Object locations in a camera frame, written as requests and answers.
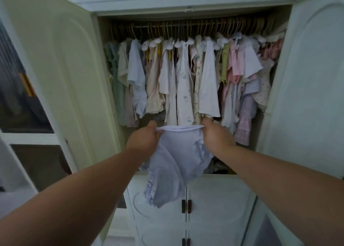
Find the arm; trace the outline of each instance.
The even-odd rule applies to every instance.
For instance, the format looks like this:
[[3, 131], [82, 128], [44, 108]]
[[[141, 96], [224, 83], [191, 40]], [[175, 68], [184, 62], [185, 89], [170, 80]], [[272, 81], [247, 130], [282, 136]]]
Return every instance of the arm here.
[[341, 245], [344, 182], [235, 145], [224, 127], [203, 121], [208, 149], [232, 168], [306, 245]]
[[91, 245], [139, 166], [157, 148], [162, 131], [151, 121], [127, 148], [72, 174], [0, 221], [3, 245]]

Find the left hand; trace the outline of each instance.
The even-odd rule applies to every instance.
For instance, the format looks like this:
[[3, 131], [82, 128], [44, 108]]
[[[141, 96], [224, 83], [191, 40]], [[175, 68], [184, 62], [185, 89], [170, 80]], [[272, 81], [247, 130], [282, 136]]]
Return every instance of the left hand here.
[[148, 160], [157, 149], [157, 144], [164, 130], [157, 131], [157, 123], [150, 121], [148, 126], [142, 127], [134, 131], [128, 141], [127, 149], [138, 151], [144, 157], [144, 160]]

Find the hand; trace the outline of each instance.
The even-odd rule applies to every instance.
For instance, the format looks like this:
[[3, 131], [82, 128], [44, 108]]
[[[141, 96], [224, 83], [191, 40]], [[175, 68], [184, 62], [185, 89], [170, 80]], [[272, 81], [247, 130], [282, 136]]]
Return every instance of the hand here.
[[164, 130], [157, 131], [155, 121], [150, 121], [148, 126], [142, 127], [130, 135], [127, 141], [127, 149], [138, 151], [146, 161], [157, 149], [157, 144], [163, 132]]
[[203, 138], [209, 151], [221, 160], [231, 147], [236, 145], [234, 136], [223, 126], [215, 124], [209, 118], [202, 121], [205, 127]]

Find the forearm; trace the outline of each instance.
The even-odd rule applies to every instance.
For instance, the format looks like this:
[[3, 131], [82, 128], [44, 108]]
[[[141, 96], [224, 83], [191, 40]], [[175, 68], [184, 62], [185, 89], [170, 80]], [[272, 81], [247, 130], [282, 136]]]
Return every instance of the forearm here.
[[304, 243], [342, 243], [343, 181], [241, 147], [221, 156]]
[[126, 150], [48, 187], [1, 220], [0, 240], [4, 245], [92, 244], [148, 159], [142, 157]]

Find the brown handle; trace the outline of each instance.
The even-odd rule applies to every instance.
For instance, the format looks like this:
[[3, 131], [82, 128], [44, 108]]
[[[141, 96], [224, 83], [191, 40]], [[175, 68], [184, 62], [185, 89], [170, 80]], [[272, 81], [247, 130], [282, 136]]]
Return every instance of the brown handle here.
[[191, 213], [192, 211], [192, 201], [191, 200], [188, 200], [187, 201], [187, 213]]
[[187, 202], [185, 200], [182, 200], [182, 213], [185, 213], [186, 207], [187, 207]]

